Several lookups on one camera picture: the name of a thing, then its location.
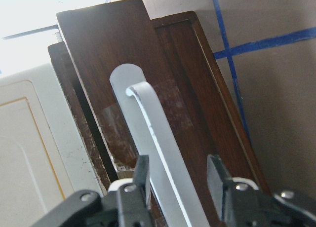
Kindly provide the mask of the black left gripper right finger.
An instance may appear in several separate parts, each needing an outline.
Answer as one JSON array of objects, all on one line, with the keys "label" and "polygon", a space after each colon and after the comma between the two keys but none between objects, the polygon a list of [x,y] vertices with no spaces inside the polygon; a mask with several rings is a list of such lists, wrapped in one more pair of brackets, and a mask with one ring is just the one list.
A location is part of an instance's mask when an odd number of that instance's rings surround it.
[{"label": "black left gripper right finger", "polygon": [[231,175],[219,155],[207,157],[207,186],[220,220],[225,215],[225,192]]}]

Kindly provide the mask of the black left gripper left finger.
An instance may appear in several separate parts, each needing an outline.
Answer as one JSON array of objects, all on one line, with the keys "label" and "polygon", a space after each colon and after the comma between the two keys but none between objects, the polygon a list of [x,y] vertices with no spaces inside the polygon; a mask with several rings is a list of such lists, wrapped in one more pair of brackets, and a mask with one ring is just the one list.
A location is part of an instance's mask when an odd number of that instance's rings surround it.
[{"label": "black left gripper left finger", "polygon": [[134,184],[138,185],[144,195],[145,203],[148,209],[151,208],[151,184],[150,184],[150,165],[148,155],[139,155],[137,158],[134,175]]}]

